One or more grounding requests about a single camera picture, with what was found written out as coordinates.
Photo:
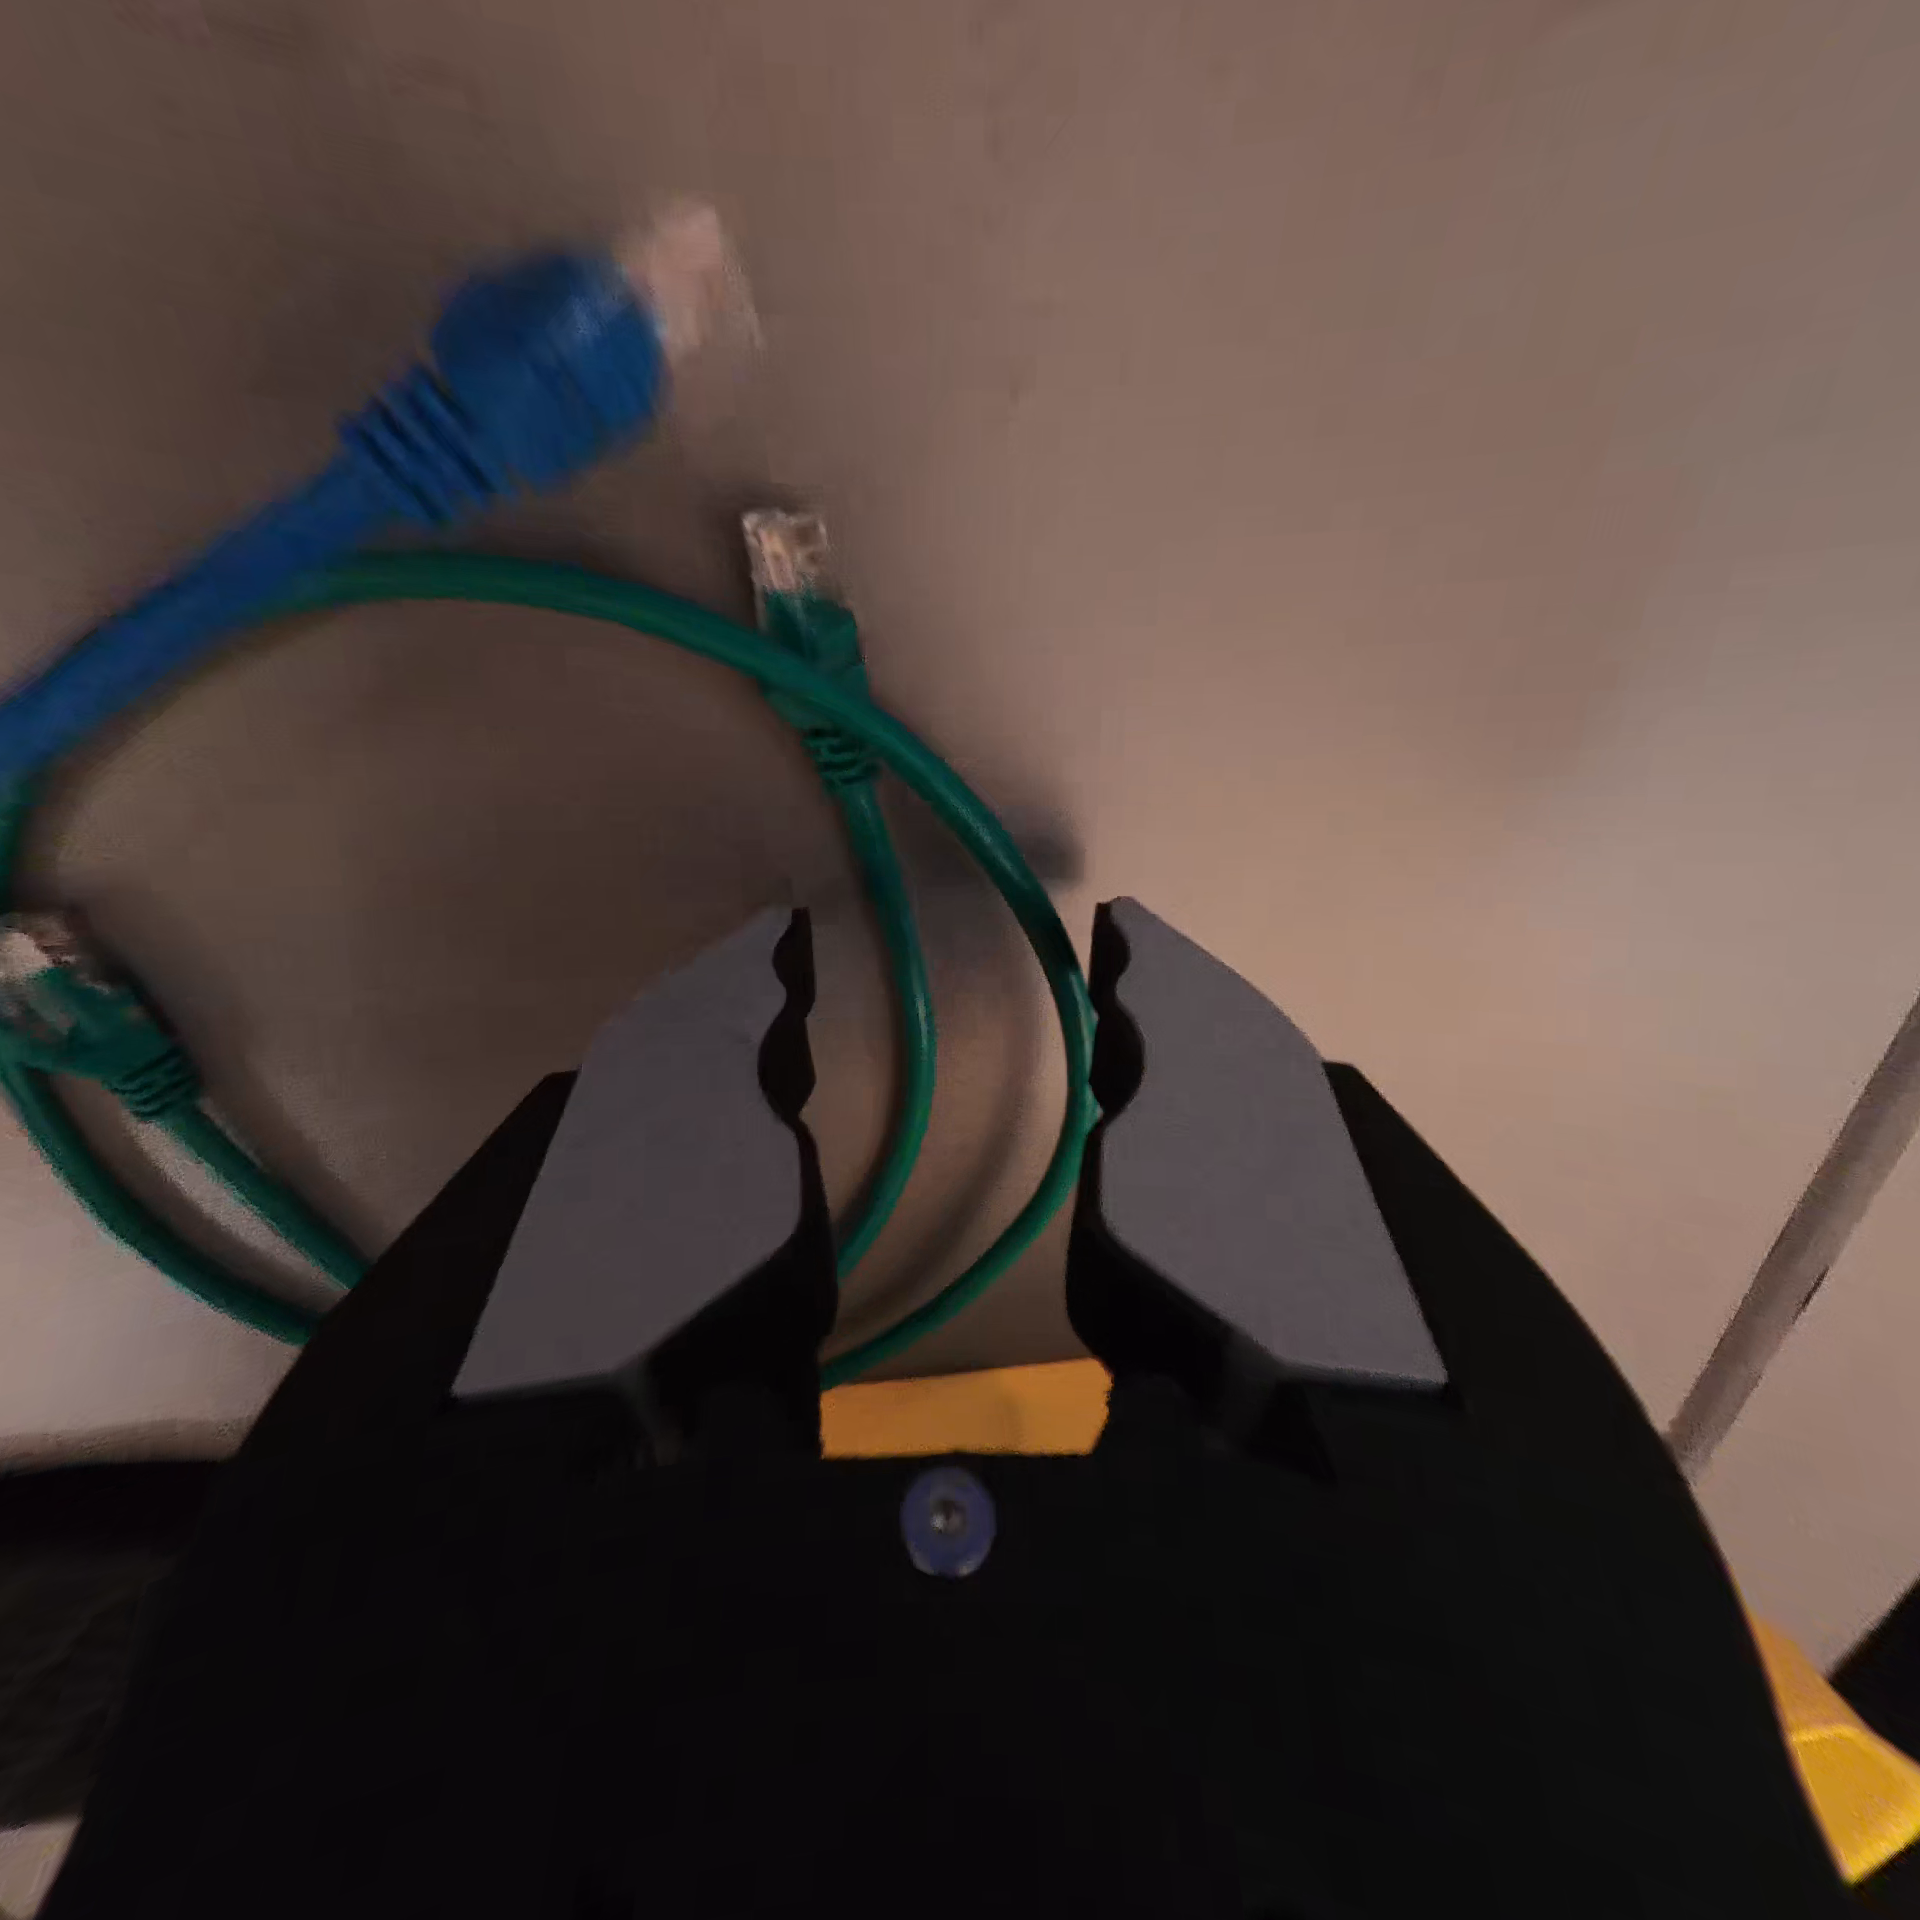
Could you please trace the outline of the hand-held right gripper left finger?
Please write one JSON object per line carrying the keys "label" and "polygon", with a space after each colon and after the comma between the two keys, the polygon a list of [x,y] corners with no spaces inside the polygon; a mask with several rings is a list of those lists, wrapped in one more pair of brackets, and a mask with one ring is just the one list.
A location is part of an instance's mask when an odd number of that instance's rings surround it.
{"label": "hand-held right gripper left finger", "polygon": [[809,913],[769,909],[592,1037],[454,1382],[600,1391],[662,1461],[745,1401],[822,1450],[833,1223],[806,1123]]}

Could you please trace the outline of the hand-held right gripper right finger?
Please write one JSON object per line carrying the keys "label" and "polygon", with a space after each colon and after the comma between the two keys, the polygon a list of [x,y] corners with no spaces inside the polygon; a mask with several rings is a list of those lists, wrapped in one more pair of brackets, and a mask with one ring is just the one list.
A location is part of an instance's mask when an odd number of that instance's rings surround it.
{"label": "hand-held right gripper right finger", "polygon": [[1234,967],[1120,896],[1096,913],[1065,1298],[1111,1376],[1111,1447],[1171,1424],[1311,1481],[1326,1399],[1425,1406],[1450,1369],[1329,1063]]}

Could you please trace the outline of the yellow plastic bin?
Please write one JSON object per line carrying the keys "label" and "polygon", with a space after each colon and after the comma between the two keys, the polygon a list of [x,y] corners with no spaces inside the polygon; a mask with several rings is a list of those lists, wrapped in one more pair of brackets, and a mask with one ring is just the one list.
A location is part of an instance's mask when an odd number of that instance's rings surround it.
{"label": "yellow plastic bin", "polygon": [[[1082,1457],[1103,1434],[1098,1360],[842,1384],[824,1392],[827,1457]],[[1792,1767],[1840,1874],[1864,1887],[1919,1841],[1919,1765],[1873,1733],[1784,1633],[1746,1618]]]}

